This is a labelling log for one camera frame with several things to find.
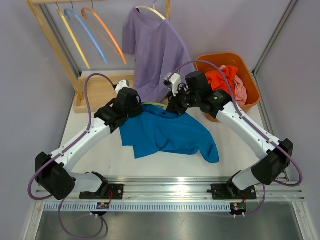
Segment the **green hanger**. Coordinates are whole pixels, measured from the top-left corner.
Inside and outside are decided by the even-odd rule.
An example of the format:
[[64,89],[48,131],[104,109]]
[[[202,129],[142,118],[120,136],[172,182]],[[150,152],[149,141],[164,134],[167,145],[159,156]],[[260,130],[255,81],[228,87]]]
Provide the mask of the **green hanger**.
[[150,105],[150,106],[156,106],[166,109],[168,107],[167,104],[158,103],[158,102],[143,102],[141,105]]

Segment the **blue t shirt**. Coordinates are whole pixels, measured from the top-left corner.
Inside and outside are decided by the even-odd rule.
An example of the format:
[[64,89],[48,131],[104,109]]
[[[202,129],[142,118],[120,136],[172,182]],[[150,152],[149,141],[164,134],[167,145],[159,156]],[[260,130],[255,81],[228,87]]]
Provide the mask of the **blue t shirt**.
[[174,114],[154,105],[120,127],[122,145],[133,147],[136,159],[165,152],[181,155],[200,153],[211,164],[220,161],[212,134],[187,113]]

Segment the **orange t shirt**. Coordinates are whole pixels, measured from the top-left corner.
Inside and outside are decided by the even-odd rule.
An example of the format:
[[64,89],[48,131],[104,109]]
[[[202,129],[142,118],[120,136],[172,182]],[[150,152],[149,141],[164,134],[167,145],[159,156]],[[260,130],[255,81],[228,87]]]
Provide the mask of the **orange t shirt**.
[[224,90],[229,95],[233,94],[235,97],[235,79],[238,73],[238,68],[227,65],[221,66],[220,70],[223,75],[221,75],[218,70],[212,70],[205,73],[209,85],[213,91]]

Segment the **pink t shirt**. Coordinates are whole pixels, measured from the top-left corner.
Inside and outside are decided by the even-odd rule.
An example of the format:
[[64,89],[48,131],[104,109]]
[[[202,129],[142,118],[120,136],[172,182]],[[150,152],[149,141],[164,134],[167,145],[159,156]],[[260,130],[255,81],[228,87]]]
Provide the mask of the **pink t shirt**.
[[239,106],[244,106],[247,102],[247,89],[243,81],[238,77],[238,68],[231,65],[222,65],[220,70],[228,80],[233,96]]

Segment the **peach hanger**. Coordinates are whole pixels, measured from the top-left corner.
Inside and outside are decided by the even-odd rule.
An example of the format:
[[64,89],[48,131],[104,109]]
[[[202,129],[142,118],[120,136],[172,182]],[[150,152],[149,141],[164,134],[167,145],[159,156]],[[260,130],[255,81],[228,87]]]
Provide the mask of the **peach hanger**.
[[[89,13],[93,16],[93,18],[95,18],[95,21],[99,24],[99,26],[96,26],[93,21],[90,20],[90,18],[88,17]],[[126,65],[128,62],[118,41],[114,37],[111,30],[108,28],[107,24],[94,10],[93,1],[91,1],[91,7],[85,6],[81,9],[81,16],[91,26],[91,28],[100,35],[104,42],[122,59],[122,62]]]

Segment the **light blue hanger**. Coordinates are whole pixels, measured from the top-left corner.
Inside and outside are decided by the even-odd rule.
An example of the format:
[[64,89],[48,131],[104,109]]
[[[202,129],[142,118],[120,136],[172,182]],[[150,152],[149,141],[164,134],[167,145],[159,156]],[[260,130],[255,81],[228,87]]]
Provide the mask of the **light blue hanger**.
[[76,30],[76,32],[86,40],[86,42],[97,52],[102,61],[107,65],[108,60],[105,57],[94,35],[83,20],[83,17],[79,16],[75,12],[74,8],[65,8],[63,10],[63,14],[66,17],[66,20],[68,21],[71,29]]

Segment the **yellow hanger with metal hook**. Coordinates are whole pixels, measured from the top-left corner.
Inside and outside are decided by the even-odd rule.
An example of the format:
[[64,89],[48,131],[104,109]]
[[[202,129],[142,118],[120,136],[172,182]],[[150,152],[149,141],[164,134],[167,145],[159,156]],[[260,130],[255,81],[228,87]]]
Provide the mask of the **yellow hanger with metal hook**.
[[56,6],[57,6],[57,8],[56,8],[57,14],[58,14],[59,17],[61,18],[64,26],[66,27],[66,29],[67,29],[67,31],[68,31],[68,33],[69,33],[69,35],[70,35],[70,37],[71,37],[74,45],[75,45],[76,48],[77,48],[78,53],[80,54],[80,56],[81,56],[81,58],[82,58],[82,60],[83,60],[83,62],[84,62],[84,64],[85,64],[85,66],[87,67],[87,69],[90,69],[91,67],[90,67],[90,65],[89,65],[89,62],[88,62],[88,60],[87,60],[87,58],[86,58],[86,56],[85,56],[85,54],[84,54],[84,52],[83,52],[83,50],[82,50],[82,48],[81,48],[81,46],[80,46],[77,38],[75,37],[72,28],[70,27],[70,25],[69,25],[69,23],[68,23],[65,15],[64,15],[63,12],[61,11],[61,9],[60,9],[57,1],[55,0],[54,2],[55,2],[55,4],[56,4]]

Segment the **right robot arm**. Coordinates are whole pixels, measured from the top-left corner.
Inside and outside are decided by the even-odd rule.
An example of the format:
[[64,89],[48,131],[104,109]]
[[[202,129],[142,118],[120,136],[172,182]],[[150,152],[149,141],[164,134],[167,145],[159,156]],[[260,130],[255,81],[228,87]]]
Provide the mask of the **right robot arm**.
[[169,73],[164,84],[169,88],[167,111],[182,115],[189,108],[200,108],[233,130],[255,153],[258,162],[235,173],[220,196],[241,199],[245,191],[258,184],[270,185],[290,165],[293,143],[267,133],[239,109],[224,90],[212,90],[201,71],[189,73],[185,83],[177,73]]

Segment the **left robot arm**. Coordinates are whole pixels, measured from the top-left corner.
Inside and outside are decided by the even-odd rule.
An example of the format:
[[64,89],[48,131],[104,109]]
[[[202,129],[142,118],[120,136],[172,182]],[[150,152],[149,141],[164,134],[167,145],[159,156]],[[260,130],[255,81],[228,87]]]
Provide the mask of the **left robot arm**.
[[76,164],[97,143],[122,127],[129,118],[143,113],[138,92],[129,87],[118,91],[116,98],[100,108],[87,127],[65,146],[51,154],[41,152],[35,158],[35,175],[31,179],[56,200],[70,193],[88,194],[103,199],[108,194],[109,181],[98,172],[73,173]]

